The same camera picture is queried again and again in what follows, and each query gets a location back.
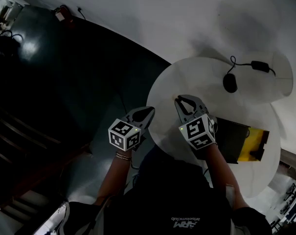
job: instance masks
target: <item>forearm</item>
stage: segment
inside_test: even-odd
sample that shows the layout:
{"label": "forearm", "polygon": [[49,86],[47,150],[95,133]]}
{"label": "forearm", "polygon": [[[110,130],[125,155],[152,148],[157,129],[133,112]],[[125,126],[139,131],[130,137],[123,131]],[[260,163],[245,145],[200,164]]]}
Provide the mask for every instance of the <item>forearm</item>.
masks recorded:
{"label": "forearm", "polygon": [[[126,152],[119,151],[119,153],[127,157],[132,156],[131,150]],[[100,187],[96,204],[107,196],[118,195],[120,190],[125,187],[130,164],[130,161],[114,157],[110,169]]]}
{"label": "forearm", "polygon": [[210,172],[213,187],[222,194],[226,194],[226,185],[233,186],[235,191],[234,210],[241,207],[247,207],[248,205],[240,193],[237,180],[217,145],[212,144],[208,146],[205,151],[205,160]]}

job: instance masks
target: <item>black mouse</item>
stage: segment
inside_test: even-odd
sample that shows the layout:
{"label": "black mouse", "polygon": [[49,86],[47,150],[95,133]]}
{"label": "black mouse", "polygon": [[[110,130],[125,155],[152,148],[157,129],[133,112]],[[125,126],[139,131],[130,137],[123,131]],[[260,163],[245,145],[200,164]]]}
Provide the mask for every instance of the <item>black mouse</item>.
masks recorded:
{"label": "black mouse", "polygon": [[238,89],[235,75],[231,73],[226,74],[223,79],[223,85],[227,92],[234,93]]}

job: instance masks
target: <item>dark floor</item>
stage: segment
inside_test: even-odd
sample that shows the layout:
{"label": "dark floor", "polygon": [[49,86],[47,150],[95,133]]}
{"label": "dark floor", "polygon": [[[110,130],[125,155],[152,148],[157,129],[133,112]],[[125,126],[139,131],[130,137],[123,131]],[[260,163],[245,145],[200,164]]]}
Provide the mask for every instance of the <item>dark floor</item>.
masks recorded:
{"label": "dark floor", "polygon": [[[24,76],[16,94],[19,101],[23,98],[22,108],[29,107],[25,118],[40,118],[56,135],[79,129],[93,139],[93,156],[79,158],[62,175],[65,195],[87,203],[96,196],[114,157],[107,130],[124,116],[122,100],[127,111],[145,106],[153,82],[170,64],[101,26],[77,18],[74,23],[69,29],[48,10],[23,9],[12,27],[13,33],[24,36]],[[147,133],[134,163],[153,145]]]}

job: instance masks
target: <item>black and white marker cube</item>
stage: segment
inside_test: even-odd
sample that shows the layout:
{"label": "black and white marker cube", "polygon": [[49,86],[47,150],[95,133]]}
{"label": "black and white marker cube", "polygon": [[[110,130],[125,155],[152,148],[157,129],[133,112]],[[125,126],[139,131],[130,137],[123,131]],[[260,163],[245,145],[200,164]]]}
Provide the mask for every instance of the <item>black and white marker cube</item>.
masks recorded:
{"label": "black and white marker cube", "polygon": [[214,121],[207,114],[179,127],[186,141],[196,150],[215,143]]}
{"label": "black and white marker cube", "polygon": [[140,143],[141,129],[116,119],[109,127],[110,144],[127,151]]}

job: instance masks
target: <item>bracelet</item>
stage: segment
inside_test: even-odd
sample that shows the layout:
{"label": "bracelet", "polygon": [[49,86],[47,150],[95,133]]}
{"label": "bracelet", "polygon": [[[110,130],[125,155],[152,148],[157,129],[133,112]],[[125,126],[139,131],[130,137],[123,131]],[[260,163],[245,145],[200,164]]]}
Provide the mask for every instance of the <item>bracelet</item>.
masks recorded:
{"label": "bracelet", "polygon": [[131,157],[127,157],[127,156],[122,155],[122,154],[120,154],[120,153],[118,153],[118,152],[116,152],[115,156],[116,156],[117,158],[119,158],[119,159],[123,159],[123,160],[127,160],[127,161],[131,161],[131,160],[132,160]]}

